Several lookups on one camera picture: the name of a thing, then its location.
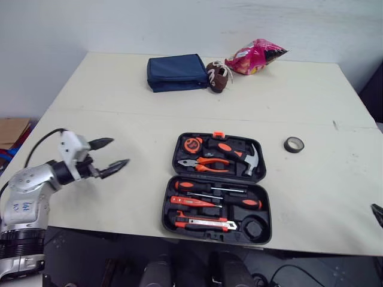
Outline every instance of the tape roll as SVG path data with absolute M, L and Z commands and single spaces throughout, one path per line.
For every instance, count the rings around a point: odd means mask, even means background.
M 290 136 L 283 144 L 284 148 L 288 152 L 292 152 L 293 154 L 296 154 L 300 152 L 302 149 L 304 149 L 305 144 L 303 141 L 299 138 L 296 138 L 295 136 Z

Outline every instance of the blue pouch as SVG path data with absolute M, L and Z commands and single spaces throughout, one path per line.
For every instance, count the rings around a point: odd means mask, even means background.
M 197 54 L 150 58 L 148 84 L 158 91 L 195 90 L 208 87 L 205 65 Z

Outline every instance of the pink snack bag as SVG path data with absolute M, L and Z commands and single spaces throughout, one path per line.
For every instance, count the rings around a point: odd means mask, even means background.
M 250 75 L 263 69 L 286 52 L 287 50 L 265 39 L 256 39 L 238 50 L 234 56 L 225 59 L 225 64 L 237 73 Z

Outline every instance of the screwdriver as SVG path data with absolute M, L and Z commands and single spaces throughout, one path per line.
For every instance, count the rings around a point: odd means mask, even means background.
M 172 196 L 170 202 L 174 204 L 181 204 L 193 207 L 219 207 L 222 208 L 222 205 L 213 204 L 199 199 L 192 199 L 190 197 L 181 197 L 181 196 Z
M 218 187 L 210 187 L 209 184 L 198 184 L 193 181 L 176 181 L 175 189 L 181 191 L 204 191 L 206 193 L 210 192 L 210 190 L 225 190 L 225 191 L 233 191 L 235 193 L 244 193 L 244 190 L 231 190 L 229 188 L 218 188 Z
M 238 196 L 206 196 L 204 194 L 198 194 L 198 193 L 187 193 L 188 196 L 202 196 L 202 197 L 209 197 L 211 199 L 220 199 L 223 200 L 226 204 L 232 204 L 237 205 L 243 208 L 247 209 L 258 209 L 260 210 L 262 208 L 262 201 L 257 199 L 256 197 L 238 197 Z

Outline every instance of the pliers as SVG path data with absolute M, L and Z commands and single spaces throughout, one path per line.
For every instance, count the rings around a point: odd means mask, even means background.
M 224 165 L 230 164 L 229 160 L 224 160 L 223 158 L 199 157 L 196 160 L 179 160 L 178 163 L 183 166 L 193 166 L 198 172 L 230 172 L 228 169 L 210 169 L 205 166 L 210 163 L 223 163 Z

